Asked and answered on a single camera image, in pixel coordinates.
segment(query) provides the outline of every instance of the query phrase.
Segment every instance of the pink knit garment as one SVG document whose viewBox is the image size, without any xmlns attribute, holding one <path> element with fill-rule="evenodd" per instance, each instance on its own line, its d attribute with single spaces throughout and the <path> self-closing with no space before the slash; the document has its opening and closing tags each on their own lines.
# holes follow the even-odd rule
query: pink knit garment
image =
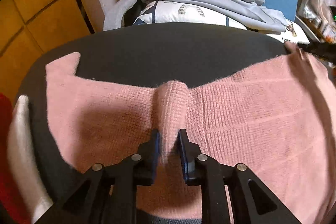
<svg viewBox="0 0 336 224">
<path fill-rule="evenodd" d="M 50 132 L 64 160 L 84 173 L 135 153 L 159 128 L 157 179 L 138 187 L 137 208 L 201 218 L 200 187 L 184 184 L 175 147 L 184 127 L 203 153 L 249 166 L 301 223 L 320 223 L 332 206 L 335 88 L 310 54 L 294 48 L 193 89 L 178 81 L 141 88 L 82 79 L 75 76 L 79 60 L 74 52 L 46 66 Z"/>
</svg>

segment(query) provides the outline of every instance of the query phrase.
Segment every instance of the gray armrest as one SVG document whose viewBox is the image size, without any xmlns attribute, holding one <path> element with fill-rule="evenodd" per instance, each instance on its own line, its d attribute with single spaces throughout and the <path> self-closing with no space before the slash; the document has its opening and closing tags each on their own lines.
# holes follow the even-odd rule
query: gray armrest
<svg viewBox="0 0 336 224">
<path fill-rule="evenodd" d="M 104 31 L 118 29 L 124 14 L 133 7 L 137 0 L 119 0 L 107 13 L 104 20 Z"/>
<path fill-rule="evenodd" d="M 320 42 L 317 36 L 308 28 L 308 26 L 298 18 L 298 16 L 295 16 L 294 22 L 301 27 L 301 29 L 304 31 L 304 33 L 314 42 Z"/>
</svg>

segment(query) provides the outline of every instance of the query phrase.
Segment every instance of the pink clothing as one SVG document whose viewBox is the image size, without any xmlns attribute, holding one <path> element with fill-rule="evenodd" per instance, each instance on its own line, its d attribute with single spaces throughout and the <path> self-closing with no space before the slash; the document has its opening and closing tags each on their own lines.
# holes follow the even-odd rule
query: pink clothing
<svg viewBox="0 0 336 224">
<path fill-rule="evenodd" d="M 64 160 L 84 173 L 135 153 L 159 128 L 157 179 L 138 187 L 137 208 L 201 218 L 200 187 L 182 178 L 180 128 L 220 163 L 249 166 L 301 223 L 319 223 L 333 205 L 336 93 L 310 54 L 294 49 L 193 89 L 178 81 L 141 88 L 82 79 L 79 59 L 74 52 L 46 66 L 50 132 Z"/>
</svg>

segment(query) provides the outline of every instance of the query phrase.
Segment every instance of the white pillow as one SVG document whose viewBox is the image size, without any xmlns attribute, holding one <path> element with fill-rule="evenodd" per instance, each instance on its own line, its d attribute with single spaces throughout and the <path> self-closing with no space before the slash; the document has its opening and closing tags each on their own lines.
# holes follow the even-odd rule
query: white pillow
<svg viewBox="0 0 336 224">
<path fill-rule="evenodd" d="M 246 30 L 243 24 L 219 12 L 192 4 L 163 0 L 150 2 L 133 25 L 162 22 L 206 23 Z"/>
<path fill-rule="evenodd" d="M 285 41 L 290 41 L 294 43 L 300 42 L 301 44 L 309 44 L 308 37 L 304 33 L 304 31 L 301 29 L 299 25 L 297 25 L 295 22 L 290 21 L 286 19 L 287 22 L 291 25 L 293 25 L 294 32 L 290 31 L 291 27 L 286 28 L 286 32 L 282 33 L 276 33 L 276 32 L 271 32 L 271 31 L 259 31 L 259 33 L 266 34 L 270 37 L 273 37 L 282 43 Z"/>
</svg>

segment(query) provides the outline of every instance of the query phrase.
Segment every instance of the black device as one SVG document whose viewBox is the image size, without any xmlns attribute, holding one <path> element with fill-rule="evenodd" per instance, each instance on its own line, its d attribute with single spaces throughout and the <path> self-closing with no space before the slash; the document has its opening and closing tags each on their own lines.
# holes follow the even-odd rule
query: black device
<svg viewBox="0 0 336 224">
<path fill-rule="evenodd" d="M 36 224 L 135 224 L 137 185 L 154 182 L 159 142 L 159 131 L 154 129 L 136 154 L 116 165 L 94 164 Z M 202 154 L 199 145 L 189 142 L 185 129 L 178 133 L 178 144 L 186 184 L 202 188 L 202 224 L 230 223 L 225 185 L 235 224 L 300 224 L 246 165 L 222 165 Z"/>
</svg>

